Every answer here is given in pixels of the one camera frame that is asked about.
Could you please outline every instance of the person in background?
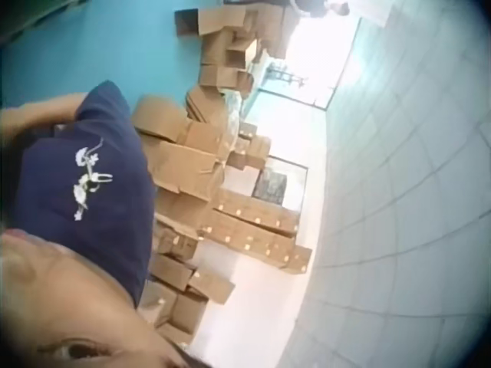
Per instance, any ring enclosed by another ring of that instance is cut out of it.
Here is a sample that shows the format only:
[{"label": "person in background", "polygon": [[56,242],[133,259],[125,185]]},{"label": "person in background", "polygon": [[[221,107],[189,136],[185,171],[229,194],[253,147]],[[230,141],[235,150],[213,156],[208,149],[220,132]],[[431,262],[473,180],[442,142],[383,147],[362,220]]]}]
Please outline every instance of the person in background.
[{"label": "person in background", "polygon": [[2,342],[28,366],[208,367],[136,311],[155,188],[120,90],[107,81],[2,110],[2,144],[53,124],[67,125],[23,152],[6,214]]},{"label": "person in background", "polygon": [[249,5],[265,3],[278,6],[292,6],[300,16],[323,18],[329,11],[337,15],[346,16],[350,14],[347,2],[331,2],[328,0],[225,0],[227,5]]}]

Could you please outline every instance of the woman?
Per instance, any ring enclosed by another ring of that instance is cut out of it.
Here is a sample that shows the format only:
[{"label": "woman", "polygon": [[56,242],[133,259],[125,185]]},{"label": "woman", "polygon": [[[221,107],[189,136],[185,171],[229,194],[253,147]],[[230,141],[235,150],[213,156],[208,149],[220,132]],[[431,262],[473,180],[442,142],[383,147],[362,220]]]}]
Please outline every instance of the woman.
[{"label": "woman", "polygon": [[292,6],[301,16],[313,18],[323,18],[329,11],[337,15],[346,16],[350,14],[347,2],[331,3],[326,0],[225,0],[227,5],[248,5],[256,3],[266,3],[278,6]]},{"label": "woman", "polygon": [[1,114],[5,144],[59,123],[23,153],[15,229],[2,234],[3,337],[47,366],[206,366],[135,310],[155,189],[121,92],[105,82]]}]

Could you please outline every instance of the navy blue shirt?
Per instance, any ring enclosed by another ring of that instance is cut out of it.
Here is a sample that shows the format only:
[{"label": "navy blue shirt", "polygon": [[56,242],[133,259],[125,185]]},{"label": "navy blue shirt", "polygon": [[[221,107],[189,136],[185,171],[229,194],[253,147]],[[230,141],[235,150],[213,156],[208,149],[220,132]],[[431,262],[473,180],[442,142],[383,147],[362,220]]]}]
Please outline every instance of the navy blue shirt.
[{"label": "navy blue shirt", "polygon": [[[92,169],[111,175],[112,181],[87,191],[87,209],[76,221],[74,186],[87,173],[76,155],[98,145]],[[150,260],[154,197],[130,108],[107,81],[87,95],[75,123],[24,152],[13,225],[92,261],[112,275],[137,306]]]}]

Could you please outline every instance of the eye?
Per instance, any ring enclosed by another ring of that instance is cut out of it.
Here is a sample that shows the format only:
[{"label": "eye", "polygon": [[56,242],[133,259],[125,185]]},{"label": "eye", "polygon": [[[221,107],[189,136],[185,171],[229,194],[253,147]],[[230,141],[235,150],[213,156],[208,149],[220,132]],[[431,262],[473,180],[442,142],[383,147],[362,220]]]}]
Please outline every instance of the eye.
[{"label": "eye", "polygon": [[88,340],[68,340],[39,347],[38,352],[57,360],[79,360],[108,357],[112,352],[105,346]]}]

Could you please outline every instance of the person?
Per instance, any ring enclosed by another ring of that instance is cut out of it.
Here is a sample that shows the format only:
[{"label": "person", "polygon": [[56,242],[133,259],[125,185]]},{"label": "person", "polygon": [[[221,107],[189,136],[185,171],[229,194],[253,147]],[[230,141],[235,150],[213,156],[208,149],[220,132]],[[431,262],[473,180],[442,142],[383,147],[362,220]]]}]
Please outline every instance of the person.
[{"label": "person", "polygon": [[2,339],[47,366],[207,367],[136,311],[155,188],[117,86],[107,81],[0,118],[6,146],[24,130],[65,124],[22,154],[2,234]]},{"label": "person", "polygon": [[282,7],[292,6],[294,10],[304,17],[323,18],[329,11],[337,15],[346,16],[350,14],[347,2],[337,3],[326,0],[225,0],[227,5],[249,5],[265,3]]}]

